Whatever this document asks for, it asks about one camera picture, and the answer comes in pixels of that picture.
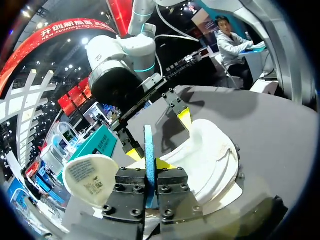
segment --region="white robotic arm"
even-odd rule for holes
[[[270,51],[279,85],[284,93],[298,103],[311,101],[315,96],[315,84],[311,74],[313,71],[309,69],[307,57],[297,36],[285,22],[280,10],[270,0],[201,1],[210,9],[218,10],[222,15],[224,13],[232,14],[253,27]],[[91,40],[87,48],[89,62],[93,70],[89,78],[91,90],[93,84],[100,78],[114,82],[113,86],[119,82],[118,88],[124,87],[122,80],[118,80],[119,72],[122,72],[122,77],[126,77],[127,81],[131,82],[131,84],[127,84],[130,89],[137,87],[151,77],[155,72],[156,26],[148,24],[147,21],[155,8],[160,18],[165,21],[160,15],[159,6],[169,7],[182,2],[184,1],[135,0],[128,28],[128,33],[134,37],[112,39],[107,36],[103,36],[103,38],[98,36]],[[119,92],[121,92],[120,89],[114,90],[113,96],[110,95],[110,98],[117,96]]]

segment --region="display screen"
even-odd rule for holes
[[[76,110],[75,105],[72,103],[68,95],[64,95],[63,97],[61,97],[58,100],[58,103],[67,116],[70,116]]]
[[[85,103],[86,99],[82,94],[82,90],[78,86],[72,88],[68,93],[71,100],[75,103],[77,107]]]
[[[84,95],[89,99],[91,98],[91,90],[89,87],[88,78],[86,77],[81,82],[79,82],[79,88],[83,91]]]
[[[65,139],[68,141],[68,142],[70,142],[75,136],[76,136],[76,134],[75,134],[75,132],[73,131],[73,130],[68,130],[68,131],[66,131],[64,134],[63,134],[63,136],[65,137]]]

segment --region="robotic arm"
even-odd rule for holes
[[[208,8],[218,10],[221,14],[232,14],[256,30],[269,49],[279,85],[289,99],[306,104],[315,97],[313,71],[309,67],[303,47],[280,10],[271,1],[201,1]],[[129,34],[134,37],[113,39],[97,36],[91,40],[87,48],[93,70],[89,77],[89,85],[99,102],[121,109],[128,103],[126,96],[154,75],[157,28],[147,21],[155,8],[160,18],[165,21],[160,14],[159,6],[169,7],[182,2],[184,1],[135,0],[128,28]]]

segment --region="red banner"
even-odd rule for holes
[[[115,33],[107,24],[88,18],[62,20],[38,30],[26,39],[6,62],[0,74],[0,95],[13,71],[29,53],[56,36],[81,29],[100,29]]]

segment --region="desk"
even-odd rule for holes
[[[190,107],[194,120],[212,121],[240,147],[243,194],[226,209],[242,211],[261,196],[278,195],[289,213],[300,199],[315,162],[316,112],[284,98],[250,91],[203,86],[175,90]],[[128,129],[142,147],[144,125],[151,125],[155,157],[171,152],[189,137],[167,109],[161,98],[129,121]],[[112,158],[120,167],[129,166],[134,161],[124,154],[119,142]],[[80,211],[93,214],[89,206],[76,206],[77,201],[71,198],[73,204],[65,212],[62,224],[67,228],[79,221],[76,216]]]
[[[239,57],[246,59],[250,67],[253,82],[259,79],[263,72],[271,72],[275,68],[267,49],[240,53]]]

